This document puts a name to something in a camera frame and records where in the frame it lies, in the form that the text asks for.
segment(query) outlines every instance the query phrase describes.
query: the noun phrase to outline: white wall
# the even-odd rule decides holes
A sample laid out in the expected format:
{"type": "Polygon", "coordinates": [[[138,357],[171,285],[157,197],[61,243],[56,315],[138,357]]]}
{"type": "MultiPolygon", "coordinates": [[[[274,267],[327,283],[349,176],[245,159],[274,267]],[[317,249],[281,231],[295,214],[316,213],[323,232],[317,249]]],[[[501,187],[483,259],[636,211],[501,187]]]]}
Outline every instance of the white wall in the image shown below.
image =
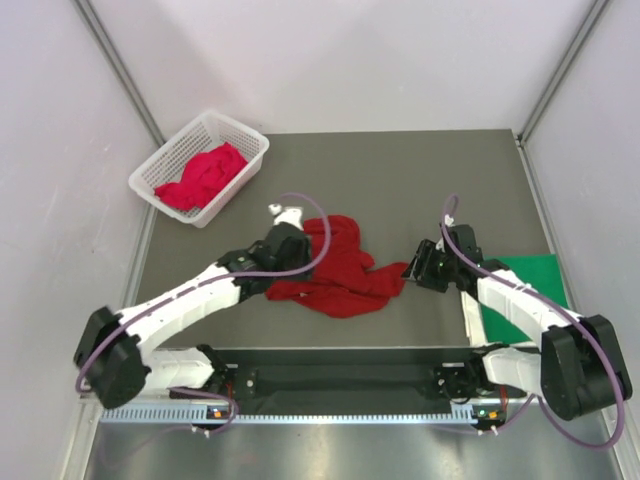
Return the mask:
{"type": "Polygon", "coordinates": [[[50,478],[90,312],[118,306],[151,140],[70,1],[0,20],[0,477],[50,478]]]}
{"type": "Polygon", "coordinates": [[[519,130],[590,0],[94,0],[165,134],[519,130]]]}
{"type": "Polygon", "coordinates": [[[640,3],[605,13],[529,144],[578,306],[611,319],[640,421],[640,3]]]}

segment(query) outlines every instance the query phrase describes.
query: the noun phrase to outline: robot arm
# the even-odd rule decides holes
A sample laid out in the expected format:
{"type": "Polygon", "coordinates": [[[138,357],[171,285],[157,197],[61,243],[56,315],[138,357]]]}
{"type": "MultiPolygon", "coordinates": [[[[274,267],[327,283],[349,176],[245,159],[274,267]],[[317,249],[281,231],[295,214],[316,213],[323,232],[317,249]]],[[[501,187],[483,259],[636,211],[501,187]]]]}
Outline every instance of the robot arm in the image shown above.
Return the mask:
{"type": "MultiPolygon", "coordinates": [[[[508,385],[543,397],[564,420],[614,405],[613,388],[602,362],[576,328],[527,293],[525,289],[533,290],[531,286],[508,266],[497,260],[485,261],[469,225],[447,226],[458,250],[515,288],[470,268],[442,240],[423,240],[404,278],[439,292],[455,283],[460,291],[502,314],[537,346],[533,352],[500,344],[478,348],[475,359],[465,365],[465,378],[458,380],[468,388],[465,396],[478,396],[493,391],[497,385],[508,385]]],[[[631,381],[611,323],[600,315],[583,317],[566,309],[565,312],[595,337],[614,367],[624,399],[629,399],[631,381]]]]}
{"type": "MultiPolygon", "coordinates": [[[[115,314],[103,307],[91,315],[74,355],[78,368],[109,334],[130,324],[85,376],[105,408],[122,406],[143,391],[201,388],[213,381],[216,370],[226,368],[217,365],[211,350],[204,346],[170,351],[156,348],[206,316],[264,293],[274,281],[271,277],[232,278],[231,272],[281,272],[311,262],[311,243],[302,230],[302,209],[269,208],[274,226],[264,240],[225,254],[200,275],[153,300],[115,314]]],[[[288,278],[310,275],[309,270],[288,278]]]]}

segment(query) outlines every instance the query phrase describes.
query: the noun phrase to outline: laundry basket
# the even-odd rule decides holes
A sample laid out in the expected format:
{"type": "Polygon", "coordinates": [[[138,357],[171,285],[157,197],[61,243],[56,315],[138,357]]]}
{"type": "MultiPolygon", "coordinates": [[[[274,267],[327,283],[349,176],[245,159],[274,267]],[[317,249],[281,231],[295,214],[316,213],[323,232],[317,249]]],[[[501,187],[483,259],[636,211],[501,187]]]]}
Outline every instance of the laundry basket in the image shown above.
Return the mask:
{"type": "Polygon", "coordinates": [[[235,120],[208,111],[180,130],[129,177],[129,186],[161,212],[183,223],[202,228],[253,177],[262,166],[269,140],[235,120]],[[247,165],[204,208],[181,211],[162,203],[154,189],[167,182],[177,182],[191,158],[229,142],[247,161],[247,165]]]}

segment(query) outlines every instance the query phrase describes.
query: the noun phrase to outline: green cloth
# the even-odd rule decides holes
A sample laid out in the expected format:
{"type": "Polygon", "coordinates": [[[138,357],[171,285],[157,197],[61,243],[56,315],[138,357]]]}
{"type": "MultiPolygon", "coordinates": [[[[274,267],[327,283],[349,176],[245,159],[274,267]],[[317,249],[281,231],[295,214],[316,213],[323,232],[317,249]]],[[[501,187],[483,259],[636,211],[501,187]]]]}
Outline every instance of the green cloth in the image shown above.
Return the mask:
{"type": "MultiPolygon", "coordinates": [[[[567,307],[567,297],[564,293],[560,267],[555,255],[497,258],[509,265],[520,280],[530,283],[538,292],[546,295],[557,304],[567,307]]],[[[513,344],[531,340],[502,315],[485,306],[482,306],[482,322],[489,342],[513,344]]]]}

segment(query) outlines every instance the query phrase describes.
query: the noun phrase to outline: purple cable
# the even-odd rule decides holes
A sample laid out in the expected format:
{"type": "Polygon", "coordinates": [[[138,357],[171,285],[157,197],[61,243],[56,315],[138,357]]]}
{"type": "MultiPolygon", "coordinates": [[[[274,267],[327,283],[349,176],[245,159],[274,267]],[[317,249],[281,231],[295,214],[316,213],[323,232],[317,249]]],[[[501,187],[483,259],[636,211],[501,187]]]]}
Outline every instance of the purple cable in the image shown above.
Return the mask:
{"type": "MultiPolygon", "coordinates": [[[[227,421],[225,423],[220,425],[215,430],[210,430],[209,432],[211,434],[216,434],[217,435],[219,433],[222,433],[222,432],[228,430],[229,427],[231,427],[231,423],[235,420],[235,418],[240,413],[240,407],[238,406],[238,403],[234,399],[229,398],[229,397],[225,397],[224,395],[218,395],[217,393],[201,392],[199,390],[192,390],[190,388],[171,388],[170,390],[172,392],[182,393],[182,394],[186,394],[186,395],[193,395],[193,396],[196,396],[196,397],[211,398],[213,400],[222,400],[222,401],[227,402],[229,404],[229,406],[231,407],[231,409],[230,409],[231,412],[229,413],[229,418],[227,419],[227,421]]],[[[149,445],[150,443],[154,442],[156,439],[160,438],[161,436],[163,436],[163,435],[165,435],[167,433],[170,433],[170,432],[175,432],[175,431],[180,431],[180,430],[184,430],[184,431],[192,430],[193,428],[194,427],[189,426],[189,425],[172,425],[170,427],[163,428],[159,432],[156,432],[153,435],[151,435],[146,440],[140,442],[139,445],[137,445],[135,448],[133,448],[129,453],[127,453],[127,455],[124,458],[120,459],[117,462],[111,462],[111,461],[109,461],[107,459],[107,452],[106,452],[106,449],[105,449],[105,442],[104,442],[104,440],[101,440],[100,448],[99,448],[100,461],[109,470],[117,470],[125,462],[127,462],[131,457],[133,457],[135,454],[137,454],[140,450],[142,450],[147,445],[149,445]]]]}
{"type": "MultiPolygon", "coordinates": [[[[444,208],[442,210],[442,219],[441,219],[441,225],[440,225],[440,229],[442,230],[442,237],[447,242],[447,244],[449,245],[449,247],[451,248],[453,253],[455,253],[460,258],[460,260],[462,260],[469,267],[471,267],[472,269],[474,269],[476,272],[480,273],[481,275],[490,277],[493,280],[497,281],[498,283],[501,283],[501,284],[503,284],[503,285],[505,285],[505,286],[507,286],[509,288],[518,288],[518,289],[520,289],[519,286],[509,282],[508,280],[505,280],[504,278],[501,278],[501,277],[499,277],[497,275],[494,275],[490,271],[485,270],[484,268],[482,268],[482,267],[476,265],[475,263],[473,263],[471,260],[469,260],[458,249],[458,247],[456,247],[456,245],[454,244],[453,240],[451,240],[451,236],[449,235],[449,230],[448,230],[448,228],[446,226],[445,219],[446,219],[447,215],[453,218],[453,215],[454,215],[454,213],[455,213],[455,211],[456,211],[456,209],[458,207],[458,201],[459,201],[458,200],[458,195],[456,195],[455,193],[451,194],[449,196],[449,198],[447,198],[447,200],[446,200],[446,202],[444,204],[444,208]],[[453,206],[449,210],[449,208],[448,208],[449,204],[452,203],[452,202],[453,202],[453,206]]],[[[586,328],[584,328],[582,325],[580,325],[580,323],[575,318],[573,318],[571,315],[569,315],[567,313],[567,311],[563,307],[561,307],[560,305],[558,305],[554,301],[548,299],[544,295],[542,295],[542,294],[540,294],[540,293],[538,293],[535,290],[532,290],[530,288],[524,288],[524,289],[522,289],[522,291],[527,293],[528,295],[540,300],[542,303],[544,303],[549,308],[551,308],[556,313],[558,313],[562,318],[564,318],[571,325],[573,325],[576,328],[576,330],[578,330],[578,332],[580,332],[580,334],[587,340],[587,342],[589,342],[589,345],[591,345],[593,350],[598,355],[598,358],[602,362],[602,366],[604,367],[605,372],[607,373],[607,377],[609,378],[609,381],[611,382],[611,387],[613,388],[613,393],[614,393],[614,396],[616,398],[616,410],[618,412],[618,418],[617,418],[617,422],[616,422],[616,428],[613,431],[613,434],[611,435],[611,438],[609,438],[609,440],[607,440],[603,444],[594,445],[594,444],[584,442],[584,441],[580,440],[579,438],[574,437],[572,434],[570,434],[564,428],[562,428],[562,426],[560,426],[560,424],[557,422],[557,420],[555,418],[553,418],[551,412],[544,405],[543,399],[541,397],[538,397],[538,401],[540,402],[540,408],[542,409],[542,412],[546,415],[546,417],[549,419],[551,424],[556,428],[556,430],[558,430],[558,432],[560,432],[563,436],[565,436],[567,439],[571,440],[572,442],[580,445],[581,447],[585,447],[585,448],[588,448],[588,449],[591,449],[591,450],[606,450],[606,449],[609,449],[609,448],[613,447],[618,442],[618,440],[620,440],[620,437],[622,436],[622,432],[624,431],[625,413],[624,413],[624,398],[622,396],[622,389],[620,388],[620,385],[618,384],[618,380],[616,378],[616,374],[615,374],[615,372],[613,370],[613,366],[611,365],[611,362],[607,358],[607,354],[602,349],[602,347],[598,344],[598,341],[593,337],[593,335],[591,335],[586,328]]]]}
{"type": "MultiPolygon", "coordinates": [[[[165,305],[168,305],[169,303],[174,301],[176,298],[181,298],[184,295],[187,295],[187,294],[193,292],[197,288],[204,287],[206,285],[210,285],[210,284],[212,284],[214,282],[217,282],[219,280],[224,280],[226,278],[239,278],[239,277],[289,277],[289,276],[293,276],[293,275],[298,275],[300,273],[304,273],[307,270],[310,270],[313,267],[315,267],[316,265],[318,265],[324,259],[324,257],[327,255],[327,252],[329,251],[329,245],[331,244],[331,226],[329,225],[329,218],[325,214],[324,210],[320,207],[320,205],[318,205],[316,203],[316,201],[313,200],[312,198],[310,198],[310,197],[308,197],[308,196],[306,196],[306,195],[304,195],[302,193],[293,193],[293,192],[289,192],[289,193],[285,193],[285,194],[280,195],[280,198],[287,198],[287,197],[299,198],[299,199],[302,199],[302,200],[305,200],[305,201],[309,202],[318,211],[318,214],[320,215],[320,217],[322,219],[322,224],[324,226],[324,231],[325,231],[324,243],[322,245],[322,249],[320,250],[320,253],[318,254],[318,256],[315,259],[313,259],[309,264],[305,265],[304,267],[296,268],[296,269],[293,269],[293,270],[287,270],[285,272],[230,272],[230,273],[227,273],[227,274],[224,274],[224,275],[219,275],[217,277],[208,278],[208,279],[203,280],[202,282],[200,282],[197,285],[197,287],[185,288],[184,290],[182,290],[181,292],[176,294],[175,298],[168,298],[168,299],[165,299],[165,300],[162,300],[162,301],[156,303],[155,305],[150,306],[149,308],[147,308],[143,312],[139,313],[138,315],[134,316],[133,318],[131,318],[130,320],[126,321],[125,323],[120,325],[118,328],[116,328],[110,335],[108,335],[100,343],[100,345],[98,345],[96,347],[96,349],[91,353],[91,355],[89,355],[89,358],[87,358],[85,363],[80,368],[80,371],[78,372],[78,377],[76,378],[76,383],[75,383],[76,391],[78,393],[88,393],[88,392],[91,391],[90,389],[89,390],[84,390],[82,388],[82,380],[86,377],[87,372],[92,367],[92,365],[95,363],[96,359],[100,356],[100,354],[102,354],[102,352],[104,352],[104,350],[109,346],[109,344],[111,342],[113,342],[113,340],[115,338],[118,337],[118,335],[120,335],[121,333],[126,331],[126,329],[129,328],[134,323],[139,322],[140,320],[142,320],[143,318],[147,317],[148,315],[151,315],[153,312],[155,312],[159,308],[162,308],[165,305]]],[[[226,431],[227,429],[229,429],[229,427],[231,426],[232,422],[235,420],[236,416],[240,412],[240,407],[238,406],[237,402],[235,400],[233,400],[232,398],[225,397],[224,395],[218,395],[218,394],[215,394],[215,393],[208,393],[208,392],[201,392],[199,390],[193,390],[193,389],[190,389],[190,388],[171,388],[170,390],[173,391],[173,392],[177,392],[177,393],[200,396],[200,397],[203,397],[203,398],[211,398],[211,399],[216,399],[216,400],[224,400],[224,401],[228,402],[229,406],[231,407],[231,413],[229,415],[229,418],[227,419],[227,421],[222,426],[220,426],[216,430],[212,430],[212,433],[215,433],[215,434],[222,433],[222,432],[226,431]]],[[[109,462],[106,459],[106,454],[104,452],[104,447],[101,446],[101,449],[100,449],[101,460],[104,463],[104,465],[107,466],[108,468],[111,468],[111,469],[118,468],[120,465],[122,465],[124,462],[126,462],[129,458],[131,458],[133,455],[135,455],[137,452],[139,452],[142,448],[146,447],[151,442],[153,442],[155,439],[157,439],[158,437],[164,435],[165,433],[173,432],[173,431],[176,431],[176,430],[187,430],[187,429],[191,429],[191,427],[188,427],[188,426],[185,426],[185,425],[173,425],[173,426],[168,427],[168,428],[166,428],[164,430],[161,430],[161,431],[157,432],[156,434],[152,435],[151,437],[149,437],[144,442],[142,442],[140,445],[138,445],[136,448],[134,448],[133,451],[131,453],[129,453],[124,459],[120,460],[119,462],[117,462],[115,464],[112,464],[111,462],[109,462]]]]}
{"type": "Polygon", "coordinates": [[[146,310],[140,312],[138,315],[134,316],[130,320],[127,320],[125,323],[123,323],[118,328],[116,328],[113,332],[111,332],[111,334],[109,334],[102,341],[102,343],[100,343],[100,345],[98,345],[96,347],[96,349],[91,353],[91,355],[89,355],[89,358],[87,358],[87,360],[84,362],[84,364],[80,368],[80,372],[78,373],[78,377],[76,378],[76,384],[75,384],[76,391],[78,393],[88,393],[88,392],[91,391],[90,389],[89,390],[84,390],[82,388],[82,380],[87,376],[87,372],[93,366],[93,364],[95,363],[96,359],[102,354],[102,352],[105,351],[105,349],[109,346],[109,344],[111,344],[111,342],[113,342],[113,340],[115,340],[118,337],[118,335],[123,333],[127,328],[129,328],[134,323],[139,322],[143,318],[151,315],[153,312],[155,312],[159,308],[162,308],[165,305],[168,305],[169,303],[173,302],[176,298],[182,298],[184,295],[187,295],[187,294],[193,292],[194,290],[196,290],[196,288],[204,287],[206,285],[210,285],[210,284],[212,284],[214,282],[217,282],[217,281],[220,281],[220,280],[224,280],[226,278],[240,278],[240,277],[276,277],[276,278],[278,278],[278,277],[290,277],[290,276],[293,276],[293,275],[298,275],[300,273],[304,273],[307,270],[310,270],[313,267],[315,267],[316,265],[318,265],[324,259],[325,255],[329,251],[329,245],[331,243],[331,226],[329,225],[329,219],[328,219],[327,215],[324,213],[324,210],[322,210],[322,208],[320,207],[320,205],[318,205],[316,203],[316,201],[313,200],[312,198],[310,198],[310,197],[308,197],[308,196],[306,196],[306,195],[304,195],[302,193],[293,193],[293,192],[284,193],[284,194],[280,195],[279,198],[287,198],[287,197],[300,198],[302,200],[305,200],[305,201],[309,202],[311,205],[313,205],[315,207],[315,209],[318,211],[318,214],[320,215],[320,218],[322,219],[322,223],[323,223],[323,226],[324,226],[324,231],[326,233],[325,236],[324,236],[324,244],[322,245],[322,249],[320,250],[320,253],[318,254],[318,256],[315,259],[313,259],[313,261],[311,261],[309,264],[305,265],[304,267],[296,268],[296,269],[293,269],[293,270],[287,270],[285,272],[229,272],[229,273],[225,273],[224,275],[218,275],[217,277],[208,278],[206,280],[203,280],[202,282],[200,282],[198,284],[197,287],[188,287],[188,288],[184,289],[183,291],[179,292],[178,294],[176,294],[175,298],[167,298],[165,300],[162,300],[162,301],[156,303],[155,305],[151,305],[149,308],[147,308],[146,310]]]}

